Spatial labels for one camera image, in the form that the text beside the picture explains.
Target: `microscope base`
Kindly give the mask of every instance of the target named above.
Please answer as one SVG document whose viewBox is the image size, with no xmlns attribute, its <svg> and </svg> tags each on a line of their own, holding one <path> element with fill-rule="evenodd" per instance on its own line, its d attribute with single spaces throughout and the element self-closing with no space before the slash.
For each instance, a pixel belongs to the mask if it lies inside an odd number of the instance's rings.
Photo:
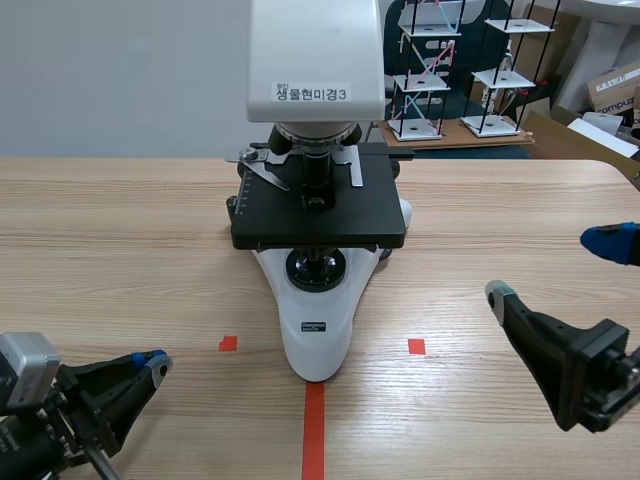
<svg viewBox="0 0 640 480">
<path fill-rule="evenodd" d="M 400 202 L 409 228 L 411 205 Z M 338 371 L 347 356 L 353 316 L 384 250 L 341 249 L 347 262 L 345 277 L 340 285 L 323 293 L 304 292 L 289 281 L 285 264 L 291 251 L 267 250 L 254 255 L 278 303 L 289 364 L 303 379 L 322 382 Z"/>
</svg>

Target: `white microscope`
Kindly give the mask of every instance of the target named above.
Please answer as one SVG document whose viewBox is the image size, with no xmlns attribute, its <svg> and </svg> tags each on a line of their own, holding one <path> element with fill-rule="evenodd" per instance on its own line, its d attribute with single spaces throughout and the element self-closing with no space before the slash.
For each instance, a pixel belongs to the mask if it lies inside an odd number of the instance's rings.
<svg viewBox="0 0 640 480">
<path fill-rule="evenodd" d="M 344 361 L 369 278 L 411 221 L 389 156 L 358 149 L 358 122 L 385 112 L 378 2 L 252 0 L 250 36 L 248 118 L 275 126 L 268 145 L 236 160 L 231 236 L 267 276 L 291 367 L 321 382 Z"/>
</svg>

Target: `robotic arm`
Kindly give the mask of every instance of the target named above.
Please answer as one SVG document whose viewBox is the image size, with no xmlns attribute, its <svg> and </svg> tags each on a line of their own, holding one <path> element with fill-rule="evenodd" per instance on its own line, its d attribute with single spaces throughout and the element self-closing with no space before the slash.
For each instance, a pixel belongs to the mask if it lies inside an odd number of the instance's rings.
<svg viewBox="0 0 640 480">
<path fill-rule="evenodd" d="M 640 266 L 635 223 L 593 227 L 580 242 L 594 255 Z M 629 330 L 611 320 L 580 330 L 535 313 L 511 287 L 489 283 L 487 299 L 498 322 L 544 394 L 560 428 L 576 423 L 607 430 L 640 401 L 640 348 L 625 354 Z"/>
<path fill-rule="evenodd" d="M 120 452 L 172 365 L 156 350 L 69 367 L 42 334 L 0 335 L 0 478 L 53 480 L 91 463 L 119 480 L 105 454 Z"/>
</svg>

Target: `red tape marker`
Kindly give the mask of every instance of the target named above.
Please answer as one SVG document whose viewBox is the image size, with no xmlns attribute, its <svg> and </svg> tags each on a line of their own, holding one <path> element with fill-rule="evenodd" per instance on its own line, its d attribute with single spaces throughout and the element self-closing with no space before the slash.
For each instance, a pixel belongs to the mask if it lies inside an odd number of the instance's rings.
<svg viewBox="0 0 640 480">
<path fill-rule="evenodd" d="M 426 355 L 427 347 L 424 345 L 424 340 L 422 338 L 410 338 L 409 353 L 411 355 Z"/>
<path fill-rule="evenodd" d="M 227 337 L 218 344 L 219 352 L 235 352 L 238 349 L 238 337 Z"/>
<path fill-rule="evenodd" d="M 324 383 L 307 383 L 302 480 L 324 480 Z"/>
</svg>

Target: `wooden desk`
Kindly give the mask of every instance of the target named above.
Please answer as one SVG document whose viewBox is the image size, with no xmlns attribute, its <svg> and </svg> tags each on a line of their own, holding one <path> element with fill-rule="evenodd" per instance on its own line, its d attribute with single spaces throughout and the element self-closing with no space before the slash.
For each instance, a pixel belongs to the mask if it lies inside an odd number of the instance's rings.
<svg viewBox="0 0 640 480">
<path fill-rule="evenodd" d="M 640 408 L 604 434 L 561 432 L 483 290 L 503 279 L 582 327 L 610 317 L 635 347 L 640 270 L 578 237 L 640 220 L 640 195 L 593 161 L 402 167 L 411 234 L 372 279 L 326 385 L 326 478 L 637 478 Z M 174 357 L 116 459 L 126 479 L 300 479 L 305 385 L 262 272 L 231 246 L 238 183 L 217 160 L 0 161 L 0 329 L 42 331 L 70 364 Z M 224 335 L 237 352 L 217 351 Z M 409 355 L 408 338 L 427 355 Z"/>
</svg>

